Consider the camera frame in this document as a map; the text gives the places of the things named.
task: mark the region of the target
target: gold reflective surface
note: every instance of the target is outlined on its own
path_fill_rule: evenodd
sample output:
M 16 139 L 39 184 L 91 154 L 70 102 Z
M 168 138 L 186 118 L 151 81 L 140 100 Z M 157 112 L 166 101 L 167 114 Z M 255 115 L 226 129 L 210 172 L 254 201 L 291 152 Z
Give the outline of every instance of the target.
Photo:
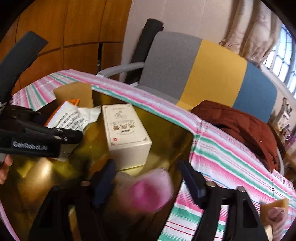
M 95 106 L 125 103 L 95 91 L 93 91 L 93 100 Z M 56 108 L 55 105 L 56 103 L 52 102 L 41 109 L 41 112 L 50 114 Z M 152 140 L 152 146 L 144 166 L 125 172 L 138 175 L 154 168 L 164 167 L 173 178 L 176 194 L 181 178 L 173 164 L 176 160 L 188 158 L 193 136 L 189 131 L 167 120 L 140 108 L 134 108 Z M 0 186 L 0 199 L 21 241 L 27 240 L 38 209 L 53 185 L 70 187 L 87 180 L 103 167 L 107 159 L 108 147 L 102 114 L 97 122 L 88 126 L 83 141 L 72 152 L 67 162 L 51 158 L 14 157 L 8 179 Z M 163 224 L 160 224 L 158 229 L 161 231 L 162 227 Z

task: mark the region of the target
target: gray backrest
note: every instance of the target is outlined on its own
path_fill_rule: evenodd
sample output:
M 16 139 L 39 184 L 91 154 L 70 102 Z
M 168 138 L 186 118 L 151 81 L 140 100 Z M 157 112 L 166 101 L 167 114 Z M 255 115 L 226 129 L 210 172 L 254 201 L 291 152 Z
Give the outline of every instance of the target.
M 158 32 L 139 84 L 180 99 L 201 41 L 187 34 Z

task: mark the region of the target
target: tablecloth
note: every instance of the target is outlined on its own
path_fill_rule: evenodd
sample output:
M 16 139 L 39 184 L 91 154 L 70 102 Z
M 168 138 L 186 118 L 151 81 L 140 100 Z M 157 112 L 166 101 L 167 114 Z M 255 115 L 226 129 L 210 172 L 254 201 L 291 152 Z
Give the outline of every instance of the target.
M 282 235 L 296 216 L 296 194 L 292 184 L 277 171 L 268 172 L 243 144 L 194 114 L 143 90 L 124 83 L 75 70 L 50 74 L 28 85 L 13 96 L 13 104 L 39 110 L 55 99 L 53 90 L 72 82 L 90 83 L 92 89 L 129 102 L 189 130 L 194 138 L 189 160 L 195 170 L 221 187 L 244 186 L 258 213 L 260 203 L 289 199 L 289 216 Z M 215 240 L 221 240 L 226 225 L 227 206 L 222 206 Z M 202 210 L 181 184 L 170 216 L 158 240 L 191 240 L 200 222 Z

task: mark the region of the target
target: hand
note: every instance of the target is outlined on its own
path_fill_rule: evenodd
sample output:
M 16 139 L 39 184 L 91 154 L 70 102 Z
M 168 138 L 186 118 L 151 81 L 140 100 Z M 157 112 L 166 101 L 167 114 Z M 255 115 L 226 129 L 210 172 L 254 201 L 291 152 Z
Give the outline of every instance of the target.
M 7 178 L 9 166 L 11 165 L 12 165 L 12 158 L 10 155 L 6 155 L 4 162 L 0 167 L 0 184 L 1 185 L 5 182 Z

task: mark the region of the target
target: cardboard flap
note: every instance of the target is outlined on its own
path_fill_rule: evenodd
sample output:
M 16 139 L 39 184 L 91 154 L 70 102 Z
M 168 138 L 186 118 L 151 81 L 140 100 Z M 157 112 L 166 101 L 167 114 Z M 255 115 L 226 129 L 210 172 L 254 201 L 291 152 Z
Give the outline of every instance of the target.
M 90 84 L 76 82 L 60 86 L 54 90 L 54 95 L 59 106 L 69 99 L 80 99 L 79 107 L 93 108 L 94 106 Z

